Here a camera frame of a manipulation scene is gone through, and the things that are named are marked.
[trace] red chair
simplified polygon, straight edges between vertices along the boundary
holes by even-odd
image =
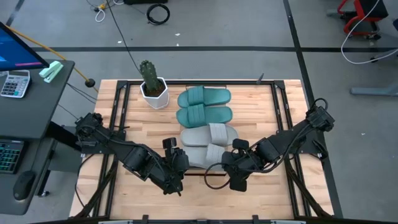
[[[341,10],[347,2],[348,0],[343,0],[343,2],[341,2],[341,4],[338,6],[337,12],[339,15],[341,15],[340,18],[346,21],[344,32],[349,34],[352,27],[354,27],[357,22],[365,18],[365,16],[371,11],[371,9],[377,3],[377,0],[354,0],[355,11],[352,12]],[[380,0],[372,13],[370,13],[370,15],[364,20],[371,25],[371,28],[359,31],[358,29],[359,26],[362,25],[361,24],[356,28],[358,31],[352,32],[351,35],[365,35],[369,39],[380,39],[380,36],[377,34],[379,32],[379,28],[376,22],[386,18],[387,16],[388,12],[384,2]]]

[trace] plant pot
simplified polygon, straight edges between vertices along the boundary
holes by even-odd
[[[153,107],[153,109],[155,109],[155,110],[165,108],[167,105],[169,105],[169,98],[170,98],[169,97],[169,88],[167,87],[166,82],[164,81],[163,78],[158,77],[158,79],[161,82],[163,82],[163,84],[165,86],[164,91],[158,97],[151,97],[151,96],[145,95],[145,93],[144,93],[145,82],[143,82],[140,86],[142,96],[144,97],[146,102],[149,104],[149,106]]]

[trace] gray slide sandal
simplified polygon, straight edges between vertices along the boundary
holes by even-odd
[[[183,150],[189,159],[190,166],[207,169],[210,165],[216,162],[221,162],[225,149],[214,144],[209,144],[207,147],[189,147],[184,146]],[[214,166],[212,170],[223,170],[221,165]]]
[[[185,129],[181,132],[184,146],[207,146],[210,143],[218,146],[230,146],[238,138],[238,132],[226,124],[210,123],[199,128]]]

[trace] concrete floor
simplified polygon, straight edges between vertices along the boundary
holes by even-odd
[[[2,0],[0,21],[5,23],[18,1]],[[100,0],[91,0],[99,4]],[[384,0],[390,17],[379,23],[382,39],[377,42],[353,38],[347,47],[398,47],[398,2]],[[352,65],[339,53],[316,52],[316,48],[338,48],[344,41],[343,24],[325,15],[340,0],[289,0],[303,57],[315,98],[329,101],[335,128],[325,135],[345,218],[398,222],[398,140],[396,98],[353,96],[352,86],[386,86],[396,82],[398,60]],[[130,47],[258,46],[294,47],[282,0],[170,0],[172,16],[163,26],[147,24],[141,12],[148,5],[115,6],[113,12]],[[83,0],[24,1],[11,24],[22,33],[50,47],[123,47],[109,10],[102,23]],[[39,53],[44,58],[56,58]],[[139,78],[126,52],[61,52],[76,62],[97,86],[105,78]],[[302,79],[295,52],[276,51],[153,51],[132,52],[137,62],[149,59],[165,78],[258,78]],[[349,53],[355,61],[372,54]],[[86,89],[73,72],[69,81]],[[94,105],[66,87],[60,104],[76,116],[93,111]],[[53,120],[72,125],[74,118],[57,108]],[[47,189],[51,195],[35,198],[24,216],[0,215],[1,223],[31,223],[67,218],[73,197],[75,174],[54,172]]]

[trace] monitor screen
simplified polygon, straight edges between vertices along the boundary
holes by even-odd
[[[0,23],[0,71],[48,67],[48,63]]]

